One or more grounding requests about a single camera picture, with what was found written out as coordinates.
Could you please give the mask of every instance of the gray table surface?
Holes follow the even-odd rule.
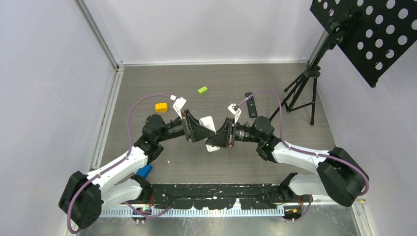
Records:
[[[129,146],[126,116],[130,107],[140,98],[156,93],[174,94],[187,99],[184,109],[196,118],[212,116],[218,129],[226,117],[232,117],[227,107],[239,103],[245,92],[271,89],[283,99],[283,89],[303,70],[305,64],[218,64],[128,66],[125,68],[102,165],[124,153]],[[198,95],[203,86],[208,92]],[[312,80],[309,81],[296,105],[310,102]],[[141,135],[146,118],[154,114],[154,106],[167,102],[170,109],[162,117],[168,122],[177,114],[167,98],[151,98],[140,104],[132,115],[133,139]],[[259,116],[269,117],[277,107],[271,94],[255,97]],[[239,122],[248,121],[247,107],[241,107]],[[311,106],[283,113],[285,140],[314,149],[332,149],[334,141],[328,127],[322,103],[317,97],[315,125],[310,126]],[[275,135],[279,136],[279,116],[273,121]],[[262,183],[281,182],[290,172],[308,173],[300,168],[274,164],[262,160],[256,153],[256,144],[237,142],[233,148],[207,152],[203,142],[190,143],[184,137],[162,143],[164,151],[152,162],[148,176],[151,183]]]

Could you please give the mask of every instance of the remote control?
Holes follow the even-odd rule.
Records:
[[[252,94],[251,92],[247,92],[245,93],[245,97],[249,97],[251,94]],[[249,117],[250,118],[258,117],[258,113],[256,112],[255,99],[251,97],[246,101],[246,103],[248,105]]]

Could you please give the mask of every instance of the black tripod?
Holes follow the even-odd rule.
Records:
[[[287,88],[284,89],[284,92],[287,92],[293,85],[295,85],[290,93],[284,98],[281,103],[281,106],[285,106],[287,112],[292,112],[298,110],[300,108],[310,106],[311,105],[311,121],[310,124],[314,125],[314,111],[316,108],[316,90],[317,90],[317,78],[320,76],[320,67],[318,66],[321,58],[324,56],[327,50],[331,50],[336,46],[336,43],[340,41],[341,37],[341,30],[336,31],[335,33],[331,32],[325,39],[323,45],[320,47],[316,58],[313,60],[313,63],[307,65],[307,69],[302,72]],[[307,84],[308,80],[313,78],[313,99],[311,102],[301,105],[299,107],[293,108],[297,99],[299,98],[302,90],[304,89],[305,85]],[[290,102],[290,105],[287,104],[287,101],[291,98],[294,94],[293,99]],[[279,112],[279,106],[269,118],[272,120],[276,114]]]

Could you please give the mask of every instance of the white wall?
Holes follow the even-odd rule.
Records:
[[[321,99],[336,145],[370,178],[376,235],[417,231],[417,43],[370,88],[336,47],[320,66]]]
[[[113,69],[73,0],[2,1],[0,30],[0,234],[60,236]]]
[[[308,60],[322,32],[311,0],[93,1],[125,64]]]

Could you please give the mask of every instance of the green block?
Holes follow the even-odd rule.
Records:
[[[198,94],[199,94],[199,95],[203,95],[203,94],[205,94],[208,90],[209,90],[209,89],[208,89],[206,86],[204,86],[204,87],[202,87],[201,89],[199,89],[199,90],[197,90],[197,91],[198,91]]]

